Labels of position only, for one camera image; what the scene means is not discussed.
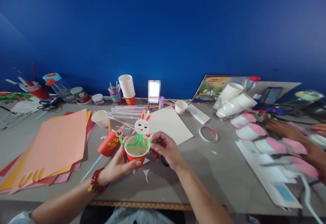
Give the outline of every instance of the orange paper sheet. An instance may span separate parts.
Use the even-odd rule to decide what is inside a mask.
[[[81,160],[87,117],[84,109],[43,122],[9,194],[33,183],[33,179],[43,179]]]

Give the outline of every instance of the sleeve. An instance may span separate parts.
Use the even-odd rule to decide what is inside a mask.
[[[36,224],[30,217],[30,212],[24,211],[15,216],[8,224]]]

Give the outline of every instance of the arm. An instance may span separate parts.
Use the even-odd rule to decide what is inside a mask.
[[[155,151],[156,158],[158,154],[165,157],[170,167],[177,173],[199,223],[233,223],[222,205],[212,197],[188,166],[172,138],[158,132],[153,136],[150,147]]]
[[[124,173],[141,164],[137,160],[124,164],[123,157],[124,147],[120,146],[109,165],[100,172],[98,177],[100,186],[105,186],[117,180]],[[90,183],[91,177],[59,196],[46,201],[31,213],[31,218],[37,224],[70,223],[97,196],[93,191],[88,192],[88,188],[91,186]]]

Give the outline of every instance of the tape roll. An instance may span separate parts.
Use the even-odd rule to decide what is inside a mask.
[[[207,128],[207,129],[209,129],[210,131],[212,131],[212,132],[214,133],[214,135],[215,135],[215,141],[209,141],[209,140],[207,140],[207,139],[203,136],[202,130],[203,130],[204,128]],[[200,135],[200,137],[201,137],[205,142],[215,143],[215,142],[218,141],[218,134],[216,133],[215,130],[213,130],[212,128],[210,128],[210,127],[208,127],[208,126],[202,126],[202,127],[199,129],[199,135]]]

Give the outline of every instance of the decorative trim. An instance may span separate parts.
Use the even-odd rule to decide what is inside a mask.
[[[111,206],[143,209],[166,209],[192,211],[190,204],[162,203],[162,202],[136,202],[136,201],[113,201],[113,200],[93,200],[90,205],[93,206]]]

